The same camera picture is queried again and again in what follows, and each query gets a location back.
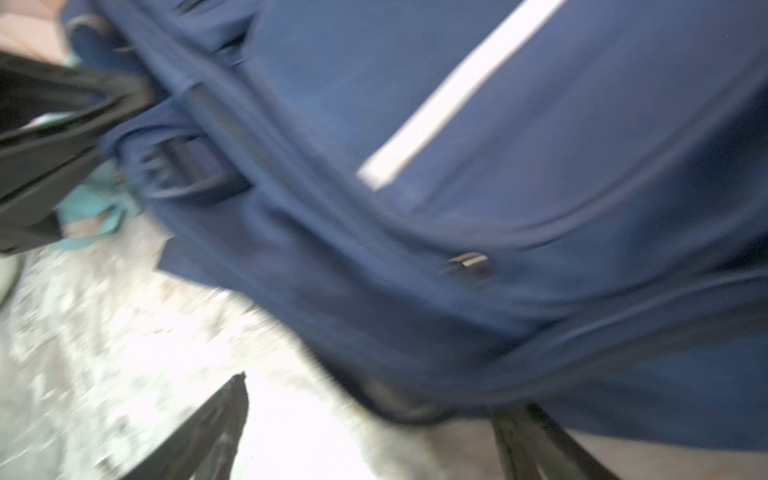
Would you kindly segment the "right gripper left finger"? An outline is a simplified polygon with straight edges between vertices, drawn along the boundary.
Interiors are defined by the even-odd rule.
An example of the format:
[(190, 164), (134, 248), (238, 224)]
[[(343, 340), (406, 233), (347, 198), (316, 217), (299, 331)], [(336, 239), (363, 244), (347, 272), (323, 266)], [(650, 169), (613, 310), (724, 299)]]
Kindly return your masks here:
[(123, 479), (230, 479), (249, 409), (245, 380), (232, 376)]

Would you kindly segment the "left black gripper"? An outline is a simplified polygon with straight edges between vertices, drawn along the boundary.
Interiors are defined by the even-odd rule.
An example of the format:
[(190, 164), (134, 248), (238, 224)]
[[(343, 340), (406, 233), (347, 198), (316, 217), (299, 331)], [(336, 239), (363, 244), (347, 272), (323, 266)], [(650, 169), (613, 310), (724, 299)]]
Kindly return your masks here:
[(61, 240), (56, 205), (100, 163), (97, 143), (148, 108), (137, 77), (1, 54), (1, 252)]

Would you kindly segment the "navy blue student backpack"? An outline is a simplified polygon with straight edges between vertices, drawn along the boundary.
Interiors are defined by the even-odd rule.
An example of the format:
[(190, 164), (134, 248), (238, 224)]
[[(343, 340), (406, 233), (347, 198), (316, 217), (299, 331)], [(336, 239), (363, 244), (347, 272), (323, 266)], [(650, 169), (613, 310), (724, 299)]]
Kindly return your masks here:
[(767, 447), (763, 1), (70, 1), (104, 154), (368, 408)]

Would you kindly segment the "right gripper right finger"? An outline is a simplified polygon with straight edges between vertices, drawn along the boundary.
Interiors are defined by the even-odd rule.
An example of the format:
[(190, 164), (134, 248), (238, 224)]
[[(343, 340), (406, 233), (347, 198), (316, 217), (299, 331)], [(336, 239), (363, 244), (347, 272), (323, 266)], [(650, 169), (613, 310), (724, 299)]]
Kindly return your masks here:
[(504, 477), (514, 480), (617, 480), (538, 405), (490, 411)]

